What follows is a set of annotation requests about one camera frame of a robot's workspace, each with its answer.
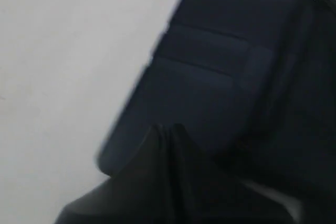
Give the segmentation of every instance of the white surface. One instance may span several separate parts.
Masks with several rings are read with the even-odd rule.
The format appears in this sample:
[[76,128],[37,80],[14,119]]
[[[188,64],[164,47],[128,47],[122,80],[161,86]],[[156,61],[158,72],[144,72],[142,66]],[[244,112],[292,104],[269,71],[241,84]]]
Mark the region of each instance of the white surface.
[[0,0],[0,223],[53,223],[177,0]]

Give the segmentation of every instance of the white background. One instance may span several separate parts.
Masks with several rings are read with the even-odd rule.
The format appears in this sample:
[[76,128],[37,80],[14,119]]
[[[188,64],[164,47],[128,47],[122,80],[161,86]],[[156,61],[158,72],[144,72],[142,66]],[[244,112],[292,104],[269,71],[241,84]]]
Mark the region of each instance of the white background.
[[0,0],[0,223],[53,223],[177,0]]

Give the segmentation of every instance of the black fabric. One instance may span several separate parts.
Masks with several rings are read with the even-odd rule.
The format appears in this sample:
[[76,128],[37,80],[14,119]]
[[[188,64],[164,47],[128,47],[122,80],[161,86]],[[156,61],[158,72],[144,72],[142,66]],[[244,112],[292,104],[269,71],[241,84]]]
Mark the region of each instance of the black fabric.
[[153,126],[115,177],[66,206],[56,224],[293,223],[279,204],[217,166],[185,128]]
[[279,60],[281,73],[290,72],[311,29],[314,13],[305,5],[296,36],[281,54],[286,60],[279,58],[278,40],[296,2],[181,0],[101,151],[100,169],[109,175],[120,171],[153,123],[183,123],[211,156],[247,128],[260,127],[253,122],[261,108],[268,110],[260,101],[270,80],[278,78],[272,73]]
[[299,68],[263,141],[245,139],[236,170],[316,205],[336,207],[335,0],[312,3],[315,20]]

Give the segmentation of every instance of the white table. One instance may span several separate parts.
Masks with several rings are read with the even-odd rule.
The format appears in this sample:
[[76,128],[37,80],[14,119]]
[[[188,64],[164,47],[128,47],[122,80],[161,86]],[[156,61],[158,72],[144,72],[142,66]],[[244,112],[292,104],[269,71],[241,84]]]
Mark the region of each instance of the white table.
[[177,0],[0,0],[0,223],[53,223]]

